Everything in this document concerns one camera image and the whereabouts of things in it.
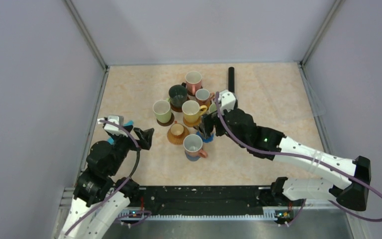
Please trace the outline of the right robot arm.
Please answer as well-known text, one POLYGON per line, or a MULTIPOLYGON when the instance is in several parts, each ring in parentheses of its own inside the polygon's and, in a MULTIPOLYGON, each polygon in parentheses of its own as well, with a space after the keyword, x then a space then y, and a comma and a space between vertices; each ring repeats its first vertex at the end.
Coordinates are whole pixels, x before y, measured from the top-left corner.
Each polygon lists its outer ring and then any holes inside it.
POLYGON ((272 200, 278 205, 323 199, 353 211, 367 209, 371 161, 366 157, 348 159, 313 149, 281 131, 256 125, 241 109, 206 114, 198 130, 204 137, 213 131, 216 136, 226 135, 256 158, 288 163, 318 176, 315 180, 278 178, 271 186, 272 200))

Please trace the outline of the brown ringed wooden coaster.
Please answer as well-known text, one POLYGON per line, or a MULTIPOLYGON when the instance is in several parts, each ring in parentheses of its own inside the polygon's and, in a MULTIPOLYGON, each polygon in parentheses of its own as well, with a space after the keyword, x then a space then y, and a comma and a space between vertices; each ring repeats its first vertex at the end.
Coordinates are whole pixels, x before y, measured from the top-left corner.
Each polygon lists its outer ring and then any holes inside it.
POLYGON ((171 110, 175 112, 179 112, 179 113, 183 112, 182 107, 175 107, 172 103, 170 103, 170 107, 171 107, 171 110))

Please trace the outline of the dark green mug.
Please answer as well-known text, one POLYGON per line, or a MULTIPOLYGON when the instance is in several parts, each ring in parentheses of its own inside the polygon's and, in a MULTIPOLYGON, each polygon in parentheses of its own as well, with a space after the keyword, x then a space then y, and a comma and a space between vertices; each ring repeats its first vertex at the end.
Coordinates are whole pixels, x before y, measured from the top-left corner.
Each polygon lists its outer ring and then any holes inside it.
POLYGON ((169 88, 168 95, 169 95, 169 102, 175 108, 181 108, 183 103, 185 103, 188 98, 187 89, 182 85, 171 86, 169 88))

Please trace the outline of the yellow mug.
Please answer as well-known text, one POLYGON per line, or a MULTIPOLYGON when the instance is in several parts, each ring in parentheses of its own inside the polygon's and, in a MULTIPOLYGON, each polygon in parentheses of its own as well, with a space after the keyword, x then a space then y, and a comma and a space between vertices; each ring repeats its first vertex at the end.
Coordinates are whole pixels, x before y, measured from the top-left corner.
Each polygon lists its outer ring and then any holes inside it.
POLYGON ((187 123, 196 123, 208 110, 206 105, 200 105, 197 101, 188 100, 182 105, 184 119, 187 123))

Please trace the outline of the grey blue coaster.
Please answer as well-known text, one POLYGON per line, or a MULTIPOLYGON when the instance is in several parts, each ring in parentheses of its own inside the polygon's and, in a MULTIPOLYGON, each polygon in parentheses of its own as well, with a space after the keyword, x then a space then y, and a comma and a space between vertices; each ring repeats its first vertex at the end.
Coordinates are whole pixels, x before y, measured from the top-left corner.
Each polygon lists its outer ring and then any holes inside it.
POLYGON ((185 154, 185 156, 189 161, 192 161, 192 162, 198 161, 201 158, 200 156, 191 156, 188 154, 185 154))

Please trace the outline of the blue flower coaster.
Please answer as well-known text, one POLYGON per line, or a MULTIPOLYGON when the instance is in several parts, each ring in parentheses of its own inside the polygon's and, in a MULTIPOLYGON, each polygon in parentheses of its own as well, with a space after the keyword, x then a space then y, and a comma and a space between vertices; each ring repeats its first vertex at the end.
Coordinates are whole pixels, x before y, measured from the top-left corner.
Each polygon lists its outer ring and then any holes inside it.
POLYGON ((198 131, 196 132, 196 135, 198 135, 203 143, 210 143, 214 140, 214 134, 212 133, 208 138, 204 138, 203 135, 198 131))

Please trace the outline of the light wooden coaster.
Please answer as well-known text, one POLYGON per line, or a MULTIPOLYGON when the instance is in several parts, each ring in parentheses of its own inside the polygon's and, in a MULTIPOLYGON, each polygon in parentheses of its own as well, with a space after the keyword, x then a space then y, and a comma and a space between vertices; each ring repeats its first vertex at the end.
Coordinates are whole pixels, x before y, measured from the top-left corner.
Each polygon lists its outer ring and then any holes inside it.
POLYGON ((197 121, 195 122, 188 122, 185 118, 183 118, 183 123, 187 126, 187 127, 198 127, 198 125, 201 123, 201 118, 199 118, 197 121))

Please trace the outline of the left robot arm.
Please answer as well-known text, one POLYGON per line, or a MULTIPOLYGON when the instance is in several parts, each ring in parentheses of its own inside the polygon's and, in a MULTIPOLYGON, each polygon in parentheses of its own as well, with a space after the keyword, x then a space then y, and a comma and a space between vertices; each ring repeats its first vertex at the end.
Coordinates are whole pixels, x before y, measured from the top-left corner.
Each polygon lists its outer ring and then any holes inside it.
POLYGON ((132 174, 112 180, 130 151, 136 152, 138 167, 141 150, 149 150, 154 129, 141 130, 131 125, 109 133, 113 142, 101 140, 91 146, 87 168, 77 179, 61 239, 101 239, 122 210, 139 201, 139 185, 132 174))

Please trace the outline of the pale green cup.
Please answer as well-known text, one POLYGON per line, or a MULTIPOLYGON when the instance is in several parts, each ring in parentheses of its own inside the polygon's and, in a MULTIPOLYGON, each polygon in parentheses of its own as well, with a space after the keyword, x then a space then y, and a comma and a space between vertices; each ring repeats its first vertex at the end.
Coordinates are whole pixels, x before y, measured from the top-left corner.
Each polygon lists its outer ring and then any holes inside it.
POLYGON ((162 123, 167 122, 171 117, 171 107, 167 100, 158 100, 153 104, 153 113, 162 123))

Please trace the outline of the small pink cup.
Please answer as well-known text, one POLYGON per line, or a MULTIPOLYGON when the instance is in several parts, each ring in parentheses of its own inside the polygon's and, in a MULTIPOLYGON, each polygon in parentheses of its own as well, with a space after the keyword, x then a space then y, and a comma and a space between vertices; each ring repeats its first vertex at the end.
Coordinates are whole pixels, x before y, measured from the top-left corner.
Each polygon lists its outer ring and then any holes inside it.
POLYGON ((200 106, 205 105, 209 107, 214 96, 215 93, 210 92, 207 89, 199 89, 195 93, 196 101, 199 103, 200 106))

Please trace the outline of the woven rattan coaster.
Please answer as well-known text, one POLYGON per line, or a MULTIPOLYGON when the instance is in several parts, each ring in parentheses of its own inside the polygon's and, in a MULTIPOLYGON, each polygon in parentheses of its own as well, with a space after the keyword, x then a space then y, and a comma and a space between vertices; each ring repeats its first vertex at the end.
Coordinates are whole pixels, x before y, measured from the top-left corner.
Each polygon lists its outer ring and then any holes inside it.
POLYGON ((182 145, 184 139, 190 134, 188 128, 180 123, 175 123, 167 132, 167 139, 173 145, 182 145))

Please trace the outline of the light green mug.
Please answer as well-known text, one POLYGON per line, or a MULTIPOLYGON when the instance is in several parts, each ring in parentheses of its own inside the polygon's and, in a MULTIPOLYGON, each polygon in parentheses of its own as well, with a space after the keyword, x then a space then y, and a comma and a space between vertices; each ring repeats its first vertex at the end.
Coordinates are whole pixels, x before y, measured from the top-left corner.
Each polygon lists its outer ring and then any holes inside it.
POLYGON ((212 103, 210 105, 210 107, 208 108, 208 113, 211 114, 213 112, 216 112, 217 111, 217 107, 216 107, 216 104, 215 103, 212 103))

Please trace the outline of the small yellow cup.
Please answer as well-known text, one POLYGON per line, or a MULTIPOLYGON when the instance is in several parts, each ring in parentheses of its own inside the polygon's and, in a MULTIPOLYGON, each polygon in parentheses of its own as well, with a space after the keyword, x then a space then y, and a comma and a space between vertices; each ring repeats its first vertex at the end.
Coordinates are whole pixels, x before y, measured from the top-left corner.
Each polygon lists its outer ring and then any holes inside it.
POLYGON ((177 121, 175 121, 174 124, 169 129, 169 133, 176 138, 182 137, 183 134, 185 133, 185 127, 181 123, 178 123, 177 121))

